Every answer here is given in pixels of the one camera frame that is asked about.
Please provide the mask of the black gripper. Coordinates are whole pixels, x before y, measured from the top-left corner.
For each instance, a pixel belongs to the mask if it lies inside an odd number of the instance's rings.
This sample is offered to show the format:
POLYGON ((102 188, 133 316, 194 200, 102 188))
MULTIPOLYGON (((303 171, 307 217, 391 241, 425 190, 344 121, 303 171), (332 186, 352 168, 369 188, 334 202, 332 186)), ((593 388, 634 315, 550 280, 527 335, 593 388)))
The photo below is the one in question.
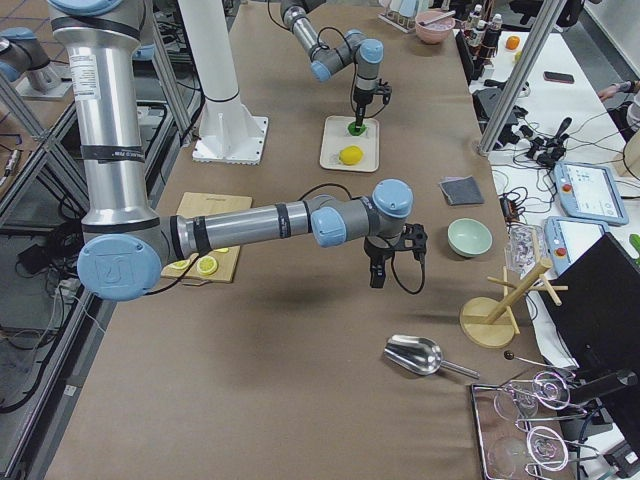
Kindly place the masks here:
POLYGON ((374 116, 389 104, 391 95, 392 87, 388 82, 382 79, 365 80, 363 78, 357 78, 352 89, 352 100, 355 103, 354 113, 356 115, 353 122, 353 131, 363 132, 365 130, 364 115, 366 114, 366 108, 373 102, 375 96, 382 97, 382 106, 374 113, 374 116))
POLYGON ((397 239, 386 239, 381 236, 366 237, 364 251, 370 259, 370 283, 374 289, 382 289, 386 281, 388 260, 397 252, 410 251, 421 265, 425 264, 428 235, 422 224, 406 223, 397 239))

